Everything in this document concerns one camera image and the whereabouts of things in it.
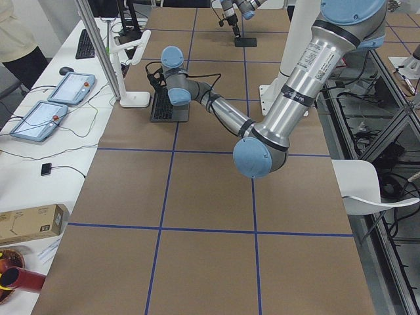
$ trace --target white table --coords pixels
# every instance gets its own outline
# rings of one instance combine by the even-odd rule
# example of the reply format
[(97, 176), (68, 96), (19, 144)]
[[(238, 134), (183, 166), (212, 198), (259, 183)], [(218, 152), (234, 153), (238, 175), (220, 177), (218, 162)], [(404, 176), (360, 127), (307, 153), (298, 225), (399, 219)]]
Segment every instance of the white table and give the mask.
[[(106, 23), (97, 19), (97, 24), (100, 28), (101, 36), (105, 40)], [(40, 85), (57, 85), (63, 78), (58, 73), (59, 69), (63, 66), (69, 66), (75, 72), (94, 74), (96, 76), (96, 83), (85, 100), (92, 97), (107, 84), (106, 77), (97, 57), (82, 60), (75, 59), (77, 42), (83, 28), (84, 25), (80, 21), (57, 52), (56, 56), (51, 60), (34, 87)], [(126, 60), (124, 58), (127, 58), (127, 56), (124, 54), (120, 56), (122, 62)], [(46, 100), (51, 91), (39, 89), (38, 91), (29, 93), (21, 105), (19, 105), (15, 114), (18, 116), (24, 115), (38, 100)], [(14, 119), (14, 121), (8, 122), (0, 133), (4, 135), (0, 136), (0, 149), (10, 153), (39, 159), (63, 152), (67, 149), (80, 148), (82, 146), (91, 147), (74, 150), (40, 161), (11, 156), (0, 152), (0, 213), (52, 203), (63, 203), (71, 214), (83, 185), (84, 178), (81, 174), (69, 168), (53, 169), (50, 175), (42, 177), (41, 165), (51, 162), (52, 166), (71, 166), (86, 175), (96, 152), (95, 144), (98, 143), (99, 138), (104, 132), (114, 102), (115, 98), (109, 86), (105, 86), (98, 96), (90, 101), (90, 104), (98, 110), (98, 114), (91, 132), (84, 138), (75, 136), (71, 131), (58, 128), (50, 138), (42, 143), (18, 140), (9, 135), (4, 135), (11, 131), (18, 123), (18, 120)], [(85, 104), (63, 119), (61, 126), (71, 129), (79, 135), (86, 135), (95, 113), (96, 110), (94, 108)], [(60, 236), (27, 241), (2, 246), (1, 248), (7, 247), (18, 250), (25, 258), (26, 268), (47, 274), (51, 267), (52, 259), (42, 263), (38, 259), (37, 254), (59, 238)], [(37, 298), (38, 294), (36, 293), (15, 291), (5, 304), (0, 305), (0, 314), (30, 314)]]

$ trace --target red cup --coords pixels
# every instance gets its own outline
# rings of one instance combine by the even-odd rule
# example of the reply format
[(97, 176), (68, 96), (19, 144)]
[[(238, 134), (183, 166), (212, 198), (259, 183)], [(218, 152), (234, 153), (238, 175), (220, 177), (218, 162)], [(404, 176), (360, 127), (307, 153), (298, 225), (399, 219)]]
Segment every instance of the red cup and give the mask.
[(0, 277), (0, 285), (8, 289), (39, 293), (45, 281), (43, 274), (12, 266)]
[(10, 259), (0, 259), (0, 274), (4, 273), (10, 267), (14, 267), (16, 264)]

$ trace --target blue joint cap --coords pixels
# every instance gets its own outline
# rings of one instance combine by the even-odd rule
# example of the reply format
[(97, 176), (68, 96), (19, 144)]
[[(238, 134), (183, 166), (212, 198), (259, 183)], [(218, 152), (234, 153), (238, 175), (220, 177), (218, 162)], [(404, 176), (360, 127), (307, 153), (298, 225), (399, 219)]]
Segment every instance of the blue joint cap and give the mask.
[(363, 41), (357, 47), (357, 51), (366, 51), (369, 49), (376, 49), (383, 45), (385, 41), (385, 36), (368, 39), (367, 41)]
[(248, 11), (242, 14), (243, 18), (246, 19), (247, 21), (252, 19), (255, 15), (254, 11)]
[(184, 62), (184, 56), (178, 47), (168, 46), (162, 51), (160, 61), (165, 67), (178, 68)]
[(191, 102), (191, 93), (180, 87), (169, 89), (168, 96), (173, 106), (187, 105)]
[(385, 0), (322, 0), (324, 18), (337, 25), (354, 25), (373, 16)]
[(239, 172), (251, 179), (269, 174), (272, 166), (271, 154), (258, 139), (247, 136), (234, 148), (234, 163)]

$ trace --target robotic arm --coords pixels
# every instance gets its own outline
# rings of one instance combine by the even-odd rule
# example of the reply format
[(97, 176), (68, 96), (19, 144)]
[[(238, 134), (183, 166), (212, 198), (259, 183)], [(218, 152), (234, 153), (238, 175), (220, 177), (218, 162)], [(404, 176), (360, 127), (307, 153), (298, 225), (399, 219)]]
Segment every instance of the robotic arm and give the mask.
[(220, 0), (224, 18), (219, 20), (219, 26), (222, 27), (223, 21), (227, 21), (234, 31), (235, 38), (239, 39), (241, 37), (241, 32), (238, 27), (238, 17), (236, 16), (234, 10), (234, 4), (241, 11), (243, 18), (249, 20), (254, 17), (254, 11), (257, 10), (265, 1), (266, 0)]
[(382, 45), (386, 12), (385, 0), (323, 0), (311, 42), (260, 123), (235, 109), (207, 83), (189, 80), (182, 68), (182, 52), (167, 47), (161, 63), (171, 103), (199, 102), (241, 138), (233, 154), (239, 171), (251, 178), (264, 177), (286, 162), (289, 135), (343, 55)]

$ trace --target computer mouse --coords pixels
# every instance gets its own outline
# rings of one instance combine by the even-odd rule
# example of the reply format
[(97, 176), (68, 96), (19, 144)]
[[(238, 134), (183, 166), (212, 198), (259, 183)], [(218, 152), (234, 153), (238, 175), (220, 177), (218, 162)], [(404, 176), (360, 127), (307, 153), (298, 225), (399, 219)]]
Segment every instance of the computer mouse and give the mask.
[(71, 67), (63, 67), (60, 69), (60, 71), (58, 72), (61, 75), (66, 75), (66, 73), (68, 72), (74, 72), (73, 68)]

